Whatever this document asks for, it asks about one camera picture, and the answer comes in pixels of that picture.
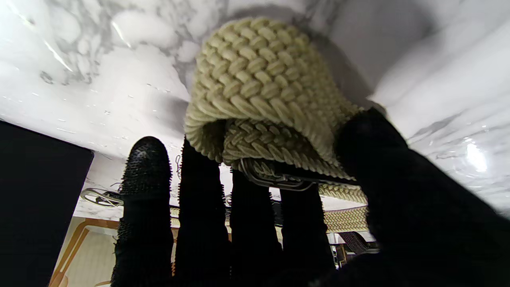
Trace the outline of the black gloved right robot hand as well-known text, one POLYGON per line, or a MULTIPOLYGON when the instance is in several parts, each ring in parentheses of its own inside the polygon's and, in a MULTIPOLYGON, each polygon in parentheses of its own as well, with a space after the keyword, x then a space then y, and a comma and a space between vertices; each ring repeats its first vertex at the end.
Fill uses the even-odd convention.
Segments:
POLYGON ((280 244, 269 189, 234 170, 229 237, 219 165, 187 140, 174 240, 168 153, 141 138, 122 180, 111 286, 508 287, 509 220, 410 149, 377 109, 347 122, 336 153, 361 184, 380 247, 340 269, 316 185, 280 191, 280 244))

